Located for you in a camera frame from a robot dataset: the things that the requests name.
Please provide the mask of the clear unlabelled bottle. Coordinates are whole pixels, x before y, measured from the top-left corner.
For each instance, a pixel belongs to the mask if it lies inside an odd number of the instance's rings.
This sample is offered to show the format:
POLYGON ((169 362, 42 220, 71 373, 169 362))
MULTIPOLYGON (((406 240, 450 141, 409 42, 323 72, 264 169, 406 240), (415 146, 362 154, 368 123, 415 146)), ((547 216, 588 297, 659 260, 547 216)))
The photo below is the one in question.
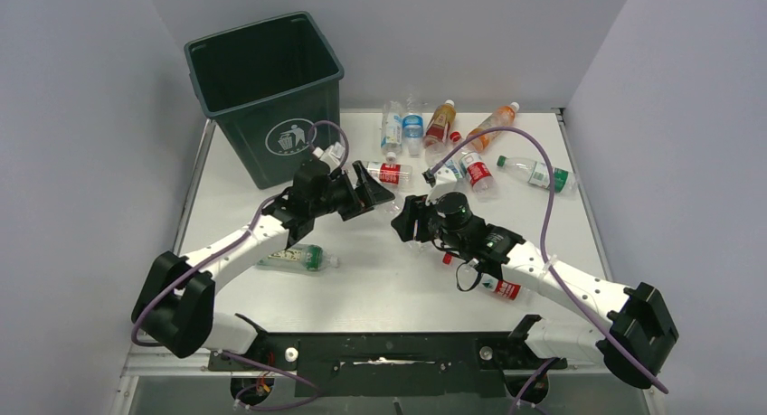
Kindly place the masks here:
POLYGON ((406 241, 403 245, 412 254, 420 254, 425 249, 424 244, 418 241, 406 241))

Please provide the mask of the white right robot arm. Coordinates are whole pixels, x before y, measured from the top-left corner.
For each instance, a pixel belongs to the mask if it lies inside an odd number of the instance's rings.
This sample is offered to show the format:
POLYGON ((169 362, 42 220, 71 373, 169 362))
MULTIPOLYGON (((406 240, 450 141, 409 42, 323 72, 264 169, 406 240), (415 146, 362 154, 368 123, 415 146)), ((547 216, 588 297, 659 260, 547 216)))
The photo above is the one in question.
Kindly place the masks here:
POLYGON ((508 343, 517 365, 529 367, 541 358, 581 360, 606 367, 635 388, 666 389, 658 375, 679 333, 657 288, 648 283, 632 288, 570 266, 475 215, 463 193, 435 201, 411 195, 391 225, 403 242, 440 241, 474 265, 480 277, 527 288, 581 318, 569 325, 542 316, 529 319, 508 343))

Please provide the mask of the green tinted bottle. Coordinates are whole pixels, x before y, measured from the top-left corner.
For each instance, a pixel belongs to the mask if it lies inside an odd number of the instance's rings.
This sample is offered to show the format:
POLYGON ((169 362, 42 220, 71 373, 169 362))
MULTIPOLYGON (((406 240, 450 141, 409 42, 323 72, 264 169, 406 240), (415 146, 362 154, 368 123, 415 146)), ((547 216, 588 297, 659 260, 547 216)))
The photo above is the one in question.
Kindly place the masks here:
POLYGON ((318 272, 338 268, 340 258, 315 244, 296 244, 291 248, 270 254, 257 265, 267 269, 318 272))

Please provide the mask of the red label bottle red cap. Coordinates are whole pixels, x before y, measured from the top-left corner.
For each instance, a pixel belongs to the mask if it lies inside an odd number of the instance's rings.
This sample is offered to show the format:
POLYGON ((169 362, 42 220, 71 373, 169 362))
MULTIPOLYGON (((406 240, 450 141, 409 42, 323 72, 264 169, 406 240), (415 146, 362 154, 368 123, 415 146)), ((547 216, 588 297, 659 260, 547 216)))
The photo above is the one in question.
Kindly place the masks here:
POLYGON ((442 262, 445 265, 456 264, 455 284, 461 293, 480 290, 492 297, 512 302, 515 305, 527 305, 533 300, 533 293, 527 288, 481 272, 476 259, 460 259, 454 252, 444 252, 442 262))

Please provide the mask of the clear bottle red label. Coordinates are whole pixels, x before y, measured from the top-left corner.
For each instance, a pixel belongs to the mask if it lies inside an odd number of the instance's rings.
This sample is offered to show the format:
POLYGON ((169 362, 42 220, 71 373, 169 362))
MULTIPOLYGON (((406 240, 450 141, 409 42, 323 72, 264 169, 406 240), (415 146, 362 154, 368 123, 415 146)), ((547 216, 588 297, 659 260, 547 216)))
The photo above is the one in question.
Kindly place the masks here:
POLYGON ((413 188, 413 167, 400 164, 393 151, 385 152, 383 161, 363 161, 362 164, 366 172, 383 186, 402 192, 413 188))

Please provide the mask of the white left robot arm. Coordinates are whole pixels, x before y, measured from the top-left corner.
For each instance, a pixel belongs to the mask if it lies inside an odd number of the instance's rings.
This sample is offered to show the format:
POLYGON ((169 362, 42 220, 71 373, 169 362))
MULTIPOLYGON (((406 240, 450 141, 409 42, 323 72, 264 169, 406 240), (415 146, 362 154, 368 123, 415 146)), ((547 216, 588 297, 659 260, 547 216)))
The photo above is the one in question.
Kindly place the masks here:
POLYGON ((166 251, 152 263, 131 314, 131 340, 150 336, 179 358, 199 349, 245 354, 259 328, 240 314, 214 310, 217 294, 245 270, 273 253, 294 246, 314 228, 316 218, 336 213, 343 221, 393 201, 393 192, 370 176, 361 162, 356 179, 342 167, 317 159, 303 163, 292 185, 267 198, 252 220, 223 239, 185 255, 166 251))

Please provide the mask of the clear bottle dark green label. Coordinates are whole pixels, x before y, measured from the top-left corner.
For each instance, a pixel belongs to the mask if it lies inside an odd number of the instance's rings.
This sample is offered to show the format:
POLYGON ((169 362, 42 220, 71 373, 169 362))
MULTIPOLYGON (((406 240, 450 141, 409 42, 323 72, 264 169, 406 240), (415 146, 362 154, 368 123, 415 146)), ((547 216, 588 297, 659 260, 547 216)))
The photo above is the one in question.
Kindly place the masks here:
POLYGON ((391 201, 377 204, 375 211, 382 217, 394 218, 399 215, 404 205, 404 199, 400 195, 396 195, 391 201))

